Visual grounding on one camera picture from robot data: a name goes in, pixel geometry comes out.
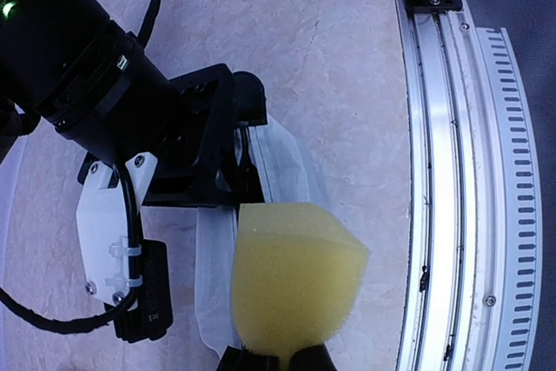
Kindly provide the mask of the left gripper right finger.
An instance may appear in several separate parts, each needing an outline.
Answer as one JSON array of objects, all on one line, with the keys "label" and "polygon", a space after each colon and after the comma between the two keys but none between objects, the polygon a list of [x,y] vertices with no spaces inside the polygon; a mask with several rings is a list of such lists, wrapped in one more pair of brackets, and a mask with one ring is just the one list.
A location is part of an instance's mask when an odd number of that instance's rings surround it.
[{"label": "left gripper right finger", "polygon": [[303,348],[292,355],[289,371],[336,371],[328,349],[324,343]]}]

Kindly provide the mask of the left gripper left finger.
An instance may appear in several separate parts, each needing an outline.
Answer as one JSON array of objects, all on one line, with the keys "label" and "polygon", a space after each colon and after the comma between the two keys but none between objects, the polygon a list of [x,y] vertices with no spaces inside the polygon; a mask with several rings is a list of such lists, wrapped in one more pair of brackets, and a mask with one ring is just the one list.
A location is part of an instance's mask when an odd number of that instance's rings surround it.
[{"label": "left gripper left finger", "polygon": [[279,359],[276,356],[254,354],[245,348],[228,346],[224,351],[216,371],[278,371]]}]

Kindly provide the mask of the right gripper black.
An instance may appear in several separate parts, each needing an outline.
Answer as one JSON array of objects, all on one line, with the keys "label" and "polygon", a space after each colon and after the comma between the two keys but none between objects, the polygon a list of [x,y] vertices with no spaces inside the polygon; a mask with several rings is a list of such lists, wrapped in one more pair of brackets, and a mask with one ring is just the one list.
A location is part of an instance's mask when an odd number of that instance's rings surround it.
[{"label": "right gripper black", "polygon": [[264,86],[250,72],[217,64],[172,80],[149,75],[83,121],[79,143],[88,153],[77,180],[84,183],[102,158],[150,153],[157,163],[146,206],[264,202],[248,130],[267,122]]}]

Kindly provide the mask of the white drawstring pouch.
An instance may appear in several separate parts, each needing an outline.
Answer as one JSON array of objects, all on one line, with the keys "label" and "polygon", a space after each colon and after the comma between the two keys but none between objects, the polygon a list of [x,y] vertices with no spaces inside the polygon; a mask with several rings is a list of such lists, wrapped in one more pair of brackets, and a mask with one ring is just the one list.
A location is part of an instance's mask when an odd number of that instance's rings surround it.
[{"label": "white drawstring pouch", "polygon": [[[266,202],[310,202],[330,208],[321,167],[301,140],[273,117],[248,129]],[[231,317],[231,278],[238,235],[236,212],[198,209],[195,229],[195,318],[203,344],[222,357],[241,340]]]}]

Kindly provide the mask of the yellow sponge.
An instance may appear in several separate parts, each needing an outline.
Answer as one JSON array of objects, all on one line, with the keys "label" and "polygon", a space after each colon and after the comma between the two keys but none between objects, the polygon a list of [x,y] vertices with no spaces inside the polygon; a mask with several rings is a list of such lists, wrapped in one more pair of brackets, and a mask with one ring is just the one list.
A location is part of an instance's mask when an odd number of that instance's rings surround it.
[{"label": "yellow sponge", "polygon": [[231,314],[242,345],[286,367],[297,352],[331,339],[353,308],[368,258],[319,205],[241,205]]}]

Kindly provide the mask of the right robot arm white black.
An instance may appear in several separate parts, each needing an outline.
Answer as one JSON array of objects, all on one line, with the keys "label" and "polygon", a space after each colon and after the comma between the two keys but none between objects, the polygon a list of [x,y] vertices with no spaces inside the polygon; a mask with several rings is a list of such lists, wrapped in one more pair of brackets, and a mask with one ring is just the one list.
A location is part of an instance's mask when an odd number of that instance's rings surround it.
[{"label": "right robot arm white black", "polygon": [[160,0],[138,33],[97,0],[1,0],[1,97],[108,167],[153,156],[149,206],[262,202],[248,152],[250,126],[267,123],[258,77],[223,63],[168,79],[144,48]]}]

